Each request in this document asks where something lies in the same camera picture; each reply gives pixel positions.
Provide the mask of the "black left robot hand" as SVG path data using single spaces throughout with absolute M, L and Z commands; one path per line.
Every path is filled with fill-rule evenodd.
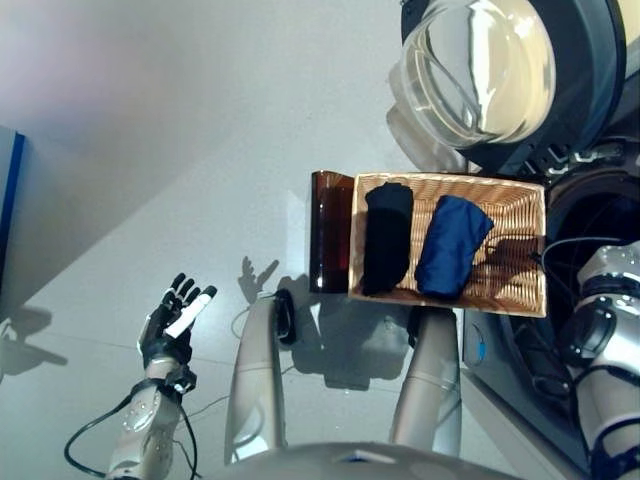
M 188 364 L 192 348 L 191 330 L 197 317 L 217 294 L 208 285 L 201 289 L 193 278 L 178 274 L 161 295 L 157 307 L 144 321 L 137 348 L 147 367 L 153 359 L 170 357 L 179 364 Z

